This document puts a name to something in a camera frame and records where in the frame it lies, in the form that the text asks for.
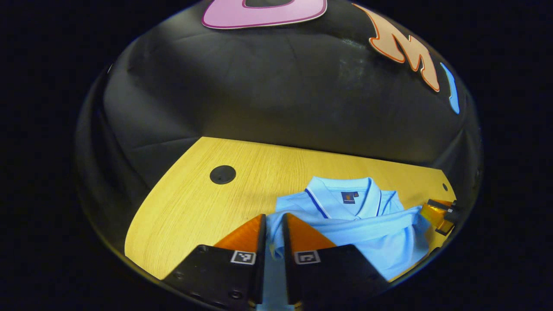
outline black background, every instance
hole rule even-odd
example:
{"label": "black background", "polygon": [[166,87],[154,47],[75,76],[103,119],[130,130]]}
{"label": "black background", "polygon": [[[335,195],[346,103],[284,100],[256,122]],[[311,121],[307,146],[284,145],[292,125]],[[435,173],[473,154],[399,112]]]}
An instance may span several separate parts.
{"label": "black background", "polygon": [[[83,216],[70,177],[76,117],[94,78],[134,38],[192,2],[6,3],[3,176],[9,187],[2,237],[9,290],[1,303],[190,309],[109,252]],[[549,164],[551,79],[540,72],[551,56],[540,44],[549,37],[551,10],[538,1],[366,6],[411,29],[455,67],[476,100],[486,158],[481,197],[458,238],[367,309],[545,309],[550,242],[540,242],[537,229],[549,199],[539,173]]]}

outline light wood surface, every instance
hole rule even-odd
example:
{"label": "light wood surface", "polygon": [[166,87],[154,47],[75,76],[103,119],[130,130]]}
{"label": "light wood surface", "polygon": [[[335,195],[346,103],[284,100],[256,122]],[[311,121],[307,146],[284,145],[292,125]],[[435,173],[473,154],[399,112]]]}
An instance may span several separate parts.
{"label": "light wood surface", "polygon": [[[235,168],[232,182],[210,180],[211,170],[220,165]],[[142,203],[127,233],[125,255],[163,279],[198,244],[213,245],[255,216],[273,213],[277,197],[303,191],[313,176],[372,177],[382,190],[398,191],[406,209],[429,198],[455,200],[449,181],[437,169],[202,137]],[[432,228],[426,236],[430,251],[445,240]]]}

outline letter cutout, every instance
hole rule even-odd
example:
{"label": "letter cutout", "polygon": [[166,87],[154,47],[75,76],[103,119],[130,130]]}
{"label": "letter cutout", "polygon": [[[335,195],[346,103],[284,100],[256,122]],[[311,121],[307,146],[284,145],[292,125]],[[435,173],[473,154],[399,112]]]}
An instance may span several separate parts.
{"label": "letter cutout", "polygon": [[202,24],[216,29],[237,29],[301,23],[326,12],[327,0],[291,0],[273,7],[248,7],[246,0],[214,0]]}
{"label": "letter cutout", "polygon": [[[398,63],[404,63],[405,56],[407,56],[407,60],[409,61],[409,65],[413,71],[418,71],[419,64],[422,62],[422,78],[434,91],[439,92],[440,85],[438,84],[436,69],[434,68],[434,63],[432,62],[428,49],[416,38],[411,37],[411,35],[409,36],[409,39],[407,39],[385,18],[360,7],[355,3],[352,4],[364,11],[373,23],[377,37],[370,38],[369,42],[372,47],[381,54],[397,61]],[[398,49],[396,42],[401,45],[401,48],[405,52],[405,56]]]}
{"label": "letter cutout", "polygon": [[456,114],[459,114],[459,98],[457,98],[457,86],[455,85],[455,78],[453,77],[453,75],[451,74],[449,69],[446,67],[446,65],[444,65],[443,63],[440,63],[440,65],[442,65],[442,68],[446,71],[447,81],[450,84],[450,90],[451,90],[450,105],[451,105],[451,109],[453,109],[453,111],[455,111]]}

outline screw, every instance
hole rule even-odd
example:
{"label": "screw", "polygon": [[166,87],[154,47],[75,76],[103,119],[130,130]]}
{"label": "screw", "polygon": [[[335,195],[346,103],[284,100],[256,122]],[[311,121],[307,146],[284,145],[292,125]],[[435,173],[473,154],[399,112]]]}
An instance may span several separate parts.
{"label": "screw", "polygon": [[221,308],[221,309],[226,309],[226,308],[227,308],[226,305],[224,305],[224,304],[222,304],[222,303],[220,303],[220,302],[214,303],[214,306],[215,306],[215,307],[218,307],[218,308]]}
{"label": "screw", "polygon": [[239,291],[231,291],[228,295],[229,295],[232,299],[240,299],[240,298],[242,298],[242,293],[239,292]]}
{"label": "screw", "polygon": [[190,293],[190,296],[194,299],[202,300],[202,297],[198,293]]}
{"label": "screw", "polygon": [[175,273],[173,273],[173,276],[174,276],[175,278],[177,278],[178,280],[183,280],[183,279],[184,279],[184,275],[183,275],[182,273],[180,273],[180,272],[175,272]]}

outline polo shirt collar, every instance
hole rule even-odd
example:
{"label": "polo shirt collar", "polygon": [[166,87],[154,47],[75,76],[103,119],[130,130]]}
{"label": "polo shirt collar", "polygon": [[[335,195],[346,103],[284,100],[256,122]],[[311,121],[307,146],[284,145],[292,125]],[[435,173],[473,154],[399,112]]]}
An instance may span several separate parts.
{"label": "polo shirt collar", "polygon": [[[357,213],[349,212],[332,194],[333,191],[366,191],[367,196]],[[379,215],[382,192],[372,178],[326,179],[313,177],[305,189],[324,218],[364,219]]]}

